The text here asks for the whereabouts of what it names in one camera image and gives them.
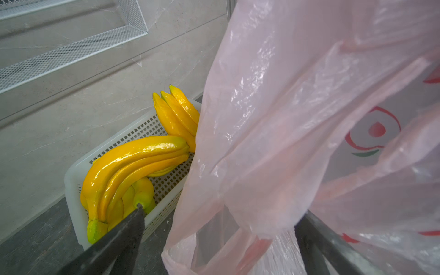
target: metal mesh grate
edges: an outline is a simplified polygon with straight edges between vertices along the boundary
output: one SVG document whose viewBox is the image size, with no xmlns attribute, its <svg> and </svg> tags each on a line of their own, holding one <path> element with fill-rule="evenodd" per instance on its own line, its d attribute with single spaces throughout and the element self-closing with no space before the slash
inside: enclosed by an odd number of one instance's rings
<svg viewBox="0 0 440 275">
<path fill-rule="evenodd" d="M 60 2 L 60 0 L 43 0 L 39 2 L 35 2 L 35 0 L 0 0 L 0 8 L 9 5 L 9 2 L 11 2 L 11 5 L 16 4 L 16 2 L 23 3 L 23 5 L 13 7 L 12 9 L 26 9 L 30 5 L 47 4 L 47 2 L 54 1 Z M 119 6 L 128 23 L 127 26 L 73 42 L 0 69 L 0 94 L 37 77 L 147 34 L 147 26 L 137 0 L 119 0 Z M 9 10 L 11 9 L 0 10 L 0 14 Z"/>
<path fill-rule="evenodd" d="M 77 0 L 0 0 L 0 20 L 25 15 Z"/>
</svg>

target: white plastic basket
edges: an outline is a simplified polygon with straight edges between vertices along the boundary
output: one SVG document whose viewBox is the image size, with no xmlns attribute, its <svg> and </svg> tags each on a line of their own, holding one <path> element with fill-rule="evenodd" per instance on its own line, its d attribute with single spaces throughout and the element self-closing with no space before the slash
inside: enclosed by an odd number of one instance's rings
<svg viewBox="0 0 440 275">
<path fill-rule="evenodd" d="M 200 111 L 200 103 L 191 99 L 190 102 Z M 167 135 L 167 133 L 157 118 L 156 110 L 152 107 L 145 115 L 104 141 L 80 158 L 67 170 L 64 176 L 67 206 L 69 207 L 69 213 L 72 218 L 72 224 L 75 229 L 75 234 L 77 235 L 78 243 L 84 247 L 84 250 L 89 248 L 91 244 L 87 240 L 88 213 L 81 205 L 80 193 L 85 176 L 92 166 L 92 162 L 114 147 L 127 143 L 128 141 L 147 136 L 165 135 Z M 167 175 L 150 178 L 154 186 L 154 200 L 157 206 L 145 217 L 145 231 L 142 236 L 142 242 L 144 242 L 176 208 L 193 156 L 194 154 L 190 153 L 190 157 L 186 162 L 177 166 L 176 169 Z"/>
</svg>

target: printed logo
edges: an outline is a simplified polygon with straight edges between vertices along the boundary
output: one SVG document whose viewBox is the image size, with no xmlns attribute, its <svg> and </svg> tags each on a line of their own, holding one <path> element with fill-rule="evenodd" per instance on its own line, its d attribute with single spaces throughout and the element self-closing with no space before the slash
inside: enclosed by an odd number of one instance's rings
<svg viewBox="0 0 440 275">
<path fill-rule="evenodd" d="M 362 151 L 352 153 L 353 155 L 365 158 L 379 152 L 401 130 L 400 122 L 395 115 L 376 106 L 348 132 L 345 141 L 354 149 Z"/>
<path fill-rule="evenodd" d="M 440 66 L 438 66 L 423 82 L 428 84 L 440 83 Z"/>
</svg>

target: yellow banana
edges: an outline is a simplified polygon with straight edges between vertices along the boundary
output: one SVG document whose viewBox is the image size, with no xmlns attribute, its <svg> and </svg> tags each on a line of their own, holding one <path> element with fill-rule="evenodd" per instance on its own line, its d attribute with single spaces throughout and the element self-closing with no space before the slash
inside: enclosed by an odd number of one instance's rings
<svg viewBox="0 0 440 275">
<path fill-rule="evenodd" d="M 108 232 L 108 224 L 98 220 L 89 220 L 87 224 L 87 239 L 94 244 Z"/>
<path fill-rule="evenodd" d="M 135 196 L 133 198 L 133 206 L 140 203 L 146 214 L 150 213 L 156 206 L 154 202 L 154 187 L 151 181 L 144 177 L 133 183 L 132 187 L 135 189 Z"/>
<path fill-rule="evenodd" d="M 154 108 L 158 114 L 158 118 L 162 123 L 165 131 L 172 136 L 180 136 L 186 140 L 190 146 L 190 152 L 195 152 L 195 137 L 193 137 L 177 119 L 170 106 L 160 98 L 156 93 L 153 93 Z"/>
<path fill-rule="evenodd" d="M 172 153 L 185 146 L 186 141 L 180 137 L 151 136 L 120 145 L 97 159 L 87 173 L 81 190 L 83 201 L 87 202 L 89 220 L 98 218 L 100 198 L 116 171 L 139 159 Z"/>
<path fill-rule="evenodd" d="M 188 115 L 191 117 L 191 119 L 198 124 L 198 120 L 200 118 L 199 112 L 196 110 L 196 108 L 189 102 L 187 97 L 183 94 L 183 92 L 173 85 L 169 86 L 169 91 L 171 92 L 171 95 L 177 100 L 177 102 L 185 109 L 185 111 L 188 113 Z"/>
<path fill-rule="evenodd" d="M 112 211 L 115 202 L 118 199 L 120 199 L 122 195 L 124 195 L 124 193 L 127 191 L 127 189 L 136 181 L 140 180 L 141 178 L 147 175 L 150 175 L 155 171 L 160 171 L 173 165 L 179 165 L 180 163 L 186 161 L 187 159 L 188 159 L 188 154 L 183 154 L 176 158 L 158 161 L 137 169 L 136 171 L 131 173 L 128 177 L 126 177 L 125 180 L 119 185 L 119 187 L 117 188 L 116 192 L 114 193 L 110 201 L 110 204 L 108 206 L 108 211 L 109 212 Z"/>
<path fill-rule="evenodd" d="M 112 230 L 118 223 L 120 223 L 124 219 L 124 203 L 122 199 L 119 199 L 113 207 L 112 213 L 109 213 L 109 217 L 107 219 L 109 229 Z"/>
<path fill-rule="evenodd" d="M 185 109 L 177 102 L 177 100 L 170 94 L 161 91 L 162 99 L 170 106 L 177 119 L 182 123 L 185 129 L 195 136 L 197 133 L 197 123 L 195 123 Z"/>
<path fill-rule="evenodd" d="M 152 173 L 152 174 L 150 174 L 150 175 L 147 175 L 147 177 L 149 177 L 149 178 L 157 178 L 157 177 L 160 177 L 160 176 L 166 175 L 166 174 L 168 174 L 169 172 L 171 172 L 172 170 L 174 170 L 176 167 L 177 167 L 177 165 L 176 165 L 176 166 L 171 166 L 171 167 L 165 168 L 165 169 L 163 169 L 163 170 L 160 170 L 160 171 L 154 172 L 154 173 Z"/>
<path fill-rule="evenodd" d="M 130 186 L 125 192 L 125 194 L 122 196 L 122 202 L 124 203 L 124 219 L 136 209 L 136 207 L 133 206 L 134 197 L 135 197 L 135 189 L 132 186 Z"/>
<path fill-rule="evenodd" d="M 166 160 L 175 158 L 181 155 L 188 155 L 189 147 L 187 144 L 184 145 L 184 147 L 178 151 L 168 153 L 168 154 L 161 154 L 157 156 L 152 156 L 148 158 L 143 158 L 137 161 L 134 161 L 125 167 L 119 169 L 113 177 L 109 180 L 107 187 L 104 191 L 104 194 L 101 197 L 101 200 L 99 202 L 99 212 L 98 212 L 98 219 L 102 222 L 105 222 L 107 220 L 107 211 L 108 211 L 108 205 L 110 201 L 113 198 L 113 195 L 116 193 L 116 190 L 119 188 L 119 185 L 123 182 L 123 180 L 128 177 L 132 172 L 136 171 L 137 169 L 144 167 L 148 164 L 155 163 L 158 161 Z"/>
</svg>

